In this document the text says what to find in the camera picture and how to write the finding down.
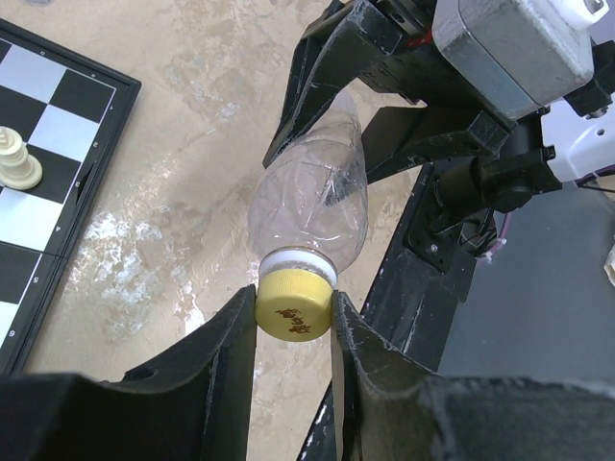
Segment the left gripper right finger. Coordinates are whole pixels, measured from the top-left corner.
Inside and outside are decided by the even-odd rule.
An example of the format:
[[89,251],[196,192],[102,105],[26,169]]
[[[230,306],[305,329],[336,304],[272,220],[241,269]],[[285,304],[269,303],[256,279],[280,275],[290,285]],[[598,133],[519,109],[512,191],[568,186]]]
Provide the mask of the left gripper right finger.
[[614,385],[446,378],[332,295],[332,395],[340,460],[611,460]]

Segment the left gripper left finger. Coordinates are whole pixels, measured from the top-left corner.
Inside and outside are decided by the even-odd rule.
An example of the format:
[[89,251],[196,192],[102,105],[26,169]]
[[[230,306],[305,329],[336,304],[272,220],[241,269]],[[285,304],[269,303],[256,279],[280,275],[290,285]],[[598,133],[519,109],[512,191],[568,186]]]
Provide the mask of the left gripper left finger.
[[4,460],[243,460],[257,343],[256,289],[119,382],[1,378]]

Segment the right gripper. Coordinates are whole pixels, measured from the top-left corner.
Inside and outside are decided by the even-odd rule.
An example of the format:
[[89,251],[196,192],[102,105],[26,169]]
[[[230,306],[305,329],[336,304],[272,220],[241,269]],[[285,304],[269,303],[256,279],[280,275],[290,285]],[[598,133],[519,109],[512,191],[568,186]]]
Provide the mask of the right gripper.
[[433,106],[377,111],[361,137],[369,182],[425,163],[498,154],[516,123],[437,50],[435,7],[434,1],[332,1],[294,50],[281,121],[262,165],[308,132],[358,77],[377,93]]

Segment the yellow cap clear bottle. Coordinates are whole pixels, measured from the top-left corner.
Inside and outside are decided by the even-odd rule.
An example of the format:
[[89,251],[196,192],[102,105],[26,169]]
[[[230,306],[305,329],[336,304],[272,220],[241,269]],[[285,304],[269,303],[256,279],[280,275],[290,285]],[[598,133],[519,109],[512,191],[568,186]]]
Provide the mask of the yellow cap clear bottle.
[[361,126],[349,91],[266,168],[248,213],[258,283],[281,269],[324,278],[333,292],[368,230]]

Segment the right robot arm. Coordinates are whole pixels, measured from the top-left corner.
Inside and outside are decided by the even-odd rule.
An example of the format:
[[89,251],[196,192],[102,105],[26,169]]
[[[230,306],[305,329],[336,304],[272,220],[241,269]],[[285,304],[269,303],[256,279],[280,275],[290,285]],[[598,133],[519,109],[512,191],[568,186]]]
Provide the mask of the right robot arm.
[[295,48],[264,163],[354,80],[406,101],[363,133],[368,180],[459,159],[436,188],[455,217],[514,210],[614,160],[609,1],[333,1]]

